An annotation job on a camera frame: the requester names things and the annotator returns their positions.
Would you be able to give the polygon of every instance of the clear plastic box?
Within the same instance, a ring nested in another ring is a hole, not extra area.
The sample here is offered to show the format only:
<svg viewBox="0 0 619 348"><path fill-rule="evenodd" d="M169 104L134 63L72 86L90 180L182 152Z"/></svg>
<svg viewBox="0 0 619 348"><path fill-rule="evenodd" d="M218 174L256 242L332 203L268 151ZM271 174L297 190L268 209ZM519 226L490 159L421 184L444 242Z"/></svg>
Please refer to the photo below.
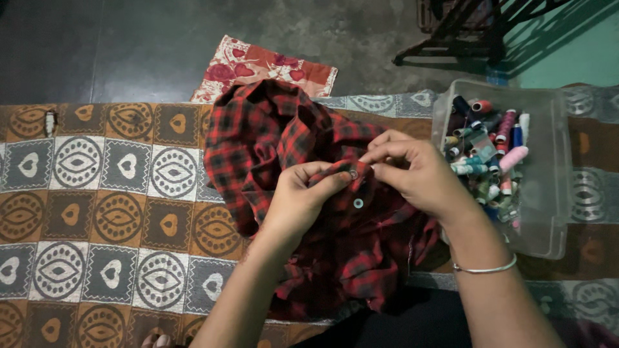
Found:
<svg viewBox="0 0 619 348"><path fill-rule="evenodd" d="M478 98L496 109L523 110L531 115L527 147L529 155L519 171L520 232L498 224L519 253L546 259L565 254L571 213L572 156L564 96L558 89L515 89L472 80L455 80L434 105L432 143L443 149L452 100Z"/></svg>

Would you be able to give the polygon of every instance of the patterned rug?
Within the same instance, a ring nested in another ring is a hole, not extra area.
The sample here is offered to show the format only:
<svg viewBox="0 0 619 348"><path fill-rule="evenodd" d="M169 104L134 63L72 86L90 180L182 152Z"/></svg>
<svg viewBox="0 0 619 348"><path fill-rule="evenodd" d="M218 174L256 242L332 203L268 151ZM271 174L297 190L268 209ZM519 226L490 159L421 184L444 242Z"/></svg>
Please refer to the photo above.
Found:
<svg viewBox="0 0 619 348"><path fill-rule="evenodd" d="M546 314L619 333L619 162L607 151L619 133L619 89L566 95L576 167L568 251L558 261L521 256L518 266ZM436 97L425 90L319 101L428 139ZM43 115L52 108L58 136L47 139ZM180 344L195 334L248 246L206 187L210 111L156 103L0 107L3 347L138 347L148 333ZM455 289L448 259L438 246L409 283ZM287 347L355 309L315 323L268 320L261 340Z"/></svg>

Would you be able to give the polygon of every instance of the gray floor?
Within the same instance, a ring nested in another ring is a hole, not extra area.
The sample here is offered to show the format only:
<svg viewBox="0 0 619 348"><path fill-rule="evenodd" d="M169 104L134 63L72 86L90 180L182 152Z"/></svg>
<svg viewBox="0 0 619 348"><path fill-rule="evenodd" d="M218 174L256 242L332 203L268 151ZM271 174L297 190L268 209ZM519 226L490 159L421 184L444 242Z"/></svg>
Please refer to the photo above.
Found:
<svg viewBox="0 0 619 348"><path fill-rule="evenodd" d="M414 0L0 0L0 104L184 102L224 34L339 68L332 95L443 92L391 64L425 38Z"/></svg>

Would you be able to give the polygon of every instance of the woman's right hand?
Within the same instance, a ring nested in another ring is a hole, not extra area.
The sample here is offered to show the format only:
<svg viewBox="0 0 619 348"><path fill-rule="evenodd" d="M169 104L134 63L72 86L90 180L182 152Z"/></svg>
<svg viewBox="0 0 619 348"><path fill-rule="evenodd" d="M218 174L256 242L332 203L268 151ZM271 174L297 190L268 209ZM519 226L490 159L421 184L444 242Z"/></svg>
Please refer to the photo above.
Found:
<svg viewBox="0 0 619 348"><path fill-rule="evenodd" d="M413 206L449 224L471 209L479 210L443 156L428 141L392 129L376 137L359 161L373 164L374 175Z"/></svg>

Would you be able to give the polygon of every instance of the silver bangle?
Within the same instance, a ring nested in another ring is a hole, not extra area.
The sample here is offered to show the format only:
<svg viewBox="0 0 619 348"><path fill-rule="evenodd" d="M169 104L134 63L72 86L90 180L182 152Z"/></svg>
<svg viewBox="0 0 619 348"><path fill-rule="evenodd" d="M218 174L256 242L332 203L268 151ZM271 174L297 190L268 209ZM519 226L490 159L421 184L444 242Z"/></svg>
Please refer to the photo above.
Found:
<svg viewBox="0 0 619 348"><path fill-rule="evenodd" d="M514 254L514 258L511 260L511 262L505 266L491 268L491 269L466 269L466 268L462 268L458 266L458 264L454 262L454 270L456 272L462 271L462 272L471 273L471 274L489 274L489 273L505 271L506 269L511 268L511 266L514 266L515 264L516 264L516 254Z"/></svg>

